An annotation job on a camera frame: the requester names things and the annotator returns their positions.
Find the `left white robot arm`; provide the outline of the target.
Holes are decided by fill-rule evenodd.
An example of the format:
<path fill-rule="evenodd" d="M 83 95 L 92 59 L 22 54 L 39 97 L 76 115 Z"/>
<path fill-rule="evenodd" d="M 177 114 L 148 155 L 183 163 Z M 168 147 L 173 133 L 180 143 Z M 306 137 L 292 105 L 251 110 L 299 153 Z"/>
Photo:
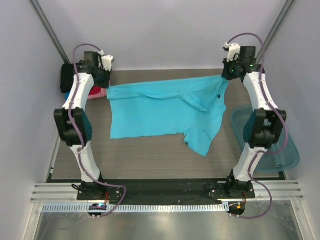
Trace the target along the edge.
<path fill-rule="evenodd" d="M 60 139 L 73 152 L 80 168 L 78 190 L 88 191 L 95 200 L 106 195 L 106 186 L 92 151 L 93 127 L 86 105 L 93 87 L 109 87 L 113 61 L 114 57 L 102 50 L 86 51 L 84 59 L 73 65 L 73 85 L 66 102 L 53 114 Z"/>

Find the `turquoise t shirt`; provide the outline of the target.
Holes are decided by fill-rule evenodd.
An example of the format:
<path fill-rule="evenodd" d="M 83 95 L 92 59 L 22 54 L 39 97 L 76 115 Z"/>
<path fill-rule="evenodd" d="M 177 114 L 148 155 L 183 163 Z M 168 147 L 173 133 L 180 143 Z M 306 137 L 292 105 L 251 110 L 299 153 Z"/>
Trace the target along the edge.
<path fill-rule="evenodd" d="M 220 75 L 111 86 L 111 139 L 184 135 L 205 157 L 221 129 L 229 82 Z"/>

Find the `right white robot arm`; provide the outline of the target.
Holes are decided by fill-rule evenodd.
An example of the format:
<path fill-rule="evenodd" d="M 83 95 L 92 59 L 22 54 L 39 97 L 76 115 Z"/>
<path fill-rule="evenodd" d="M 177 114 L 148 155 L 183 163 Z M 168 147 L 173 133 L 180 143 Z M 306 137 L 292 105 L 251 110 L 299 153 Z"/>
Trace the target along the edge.
<path fill-rule="evenodd" d="M 222 77 L 240 79 L 252 105 L 252 113 L 244 126 L 245 142 L 241 157 L 223 185 L 226 195 L 242 198 L 254 194 L 252 177 L 259 161 L 279 141 L 287 113 L 274 103 L 266 82 L 264 67 L 256 63 L 256 48 L 226 43 Z"/>

